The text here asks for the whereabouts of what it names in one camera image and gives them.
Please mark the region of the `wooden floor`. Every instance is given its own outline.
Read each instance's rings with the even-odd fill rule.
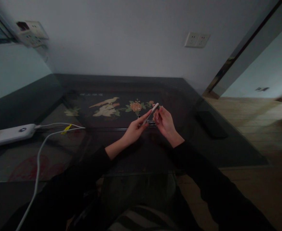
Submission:
[[[272,99],[204,98],[271,163],[222,172],[282,231],[282,103]],[[181,176],[178,181],[198,224],[207,231],[218,230],[193,180]]]

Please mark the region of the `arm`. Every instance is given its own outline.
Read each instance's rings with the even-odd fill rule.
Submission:
[[[126,147],[134,143],[148,126],[139,124],[149,116],[151,110],[131,122],[121,139],[104,148],[101,147],[88,159],[71,166],[53,177],[43,188],[30,208],[21,230],[44,230],[66,226],[82,203],[83,194],[111,167],[112,160]],[[28,205],[20,207],[1,230],[15,230]]]
[[[174,155],[186,173],[199,186],[201,197],[208,203],[209,211],[220,229],[237,229],[240,226],[275,230],[234,183],[176,132],[172,116],[166,109],[156,111],[154,120],[174,148]]]

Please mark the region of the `charging cable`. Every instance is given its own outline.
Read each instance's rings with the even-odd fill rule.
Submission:
[[[54,124],[38,125],[38,126],[36,126],[35,128],[37,129],[37,128],[40,128],[40,127],[50,126],[50,125],[54,125]],[[33,197],[32,197],[32,199],[31,199],[31,201],[30,201],[30,204],[28,205],[27,210],[25,211],[25,214],[23,215],[21,221],[19,222],[19,225],[18,225],[16,231],[19,231],[20,228],[21,228],[21,226],[22,226],[22,224],[24,223],[24,221],[25,221],[25,219],[26,219],[26,217],[27,217],[27,215],[28,215],[28,213],[29,213],[29,210],[30,210],[30,208],[31,208],[31,205],[32,205],[32,203],[33,203],[33,201],[34,201],[34,199],[35,199],[35,196],[36,196],[36,194],[37,194],[37,187],[38,187],[38,180],[39,180],[39,170],[40,170],[40,161],[39,161],[39,157],[40,157],[41,151],[42,151],[42,149],[43,149],[43,146],[44,146],[44,144],[46,143],[46,141],[48,140],[48,138],[49,138],[50,136],[54,135],[54,134],[58,134],[58,133],[62,133],[62,132],[69,132],[69,131],[73,131],[73,130],[77,130],[77,129],[85,129],[85,127],[80,127],[80,126],[77,126],[77,125],[74,125],[74,124],[68,124],[68,125],[73,125],[73,126],[76,126],[77,128],[73,128],[73,129],[69,129],[69,130],[63,130],[63,131],[60,131],[60,132],[55,132],[55,133],[49,134],[49,135],[45,138],[45,140],[43,141],[41,147],[39,148],[39,151],[38,151],[38,153],[37,153],[37,171],[36,171],[36,179],[35,179],[35,186],[34,186]]]

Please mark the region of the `person's left hand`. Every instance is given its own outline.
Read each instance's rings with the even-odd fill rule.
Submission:
[[[143,121],[151,114],[151,111],[152,110],[149,110],[145,115],[130,123],[127,131],[121,138],[126,145],[129,146],[136,142],[141,136],[142,132],[148,127],[148,123],[144,124],[143,126],[139,126],[139,124],[143,123]]]

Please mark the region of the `wall outlet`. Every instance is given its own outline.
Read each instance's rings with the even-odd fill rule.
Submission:
[[[29,29],[33,32],[33,34],[40,39],[49,39],[47,33],[42,27],[41,23],[38,21],[26,21]]]
[[[196,41],[195,47],[203,48],[206,45],[207,40],[211,35],[209,34],[200,34],[198,40]]]
[[[30,30],[26,30],[26,31],[20,32],[18,34],[18,38],[27,47],[34,47],[34,48],[36,48],[36,47],[45,45],[45,43],[40,38],[35,36],[34,33],[32,31],[30,31]]]
[[[185,47],[195,47],[198,38],[199,38],[198,33],[189,32],[186,39]]]

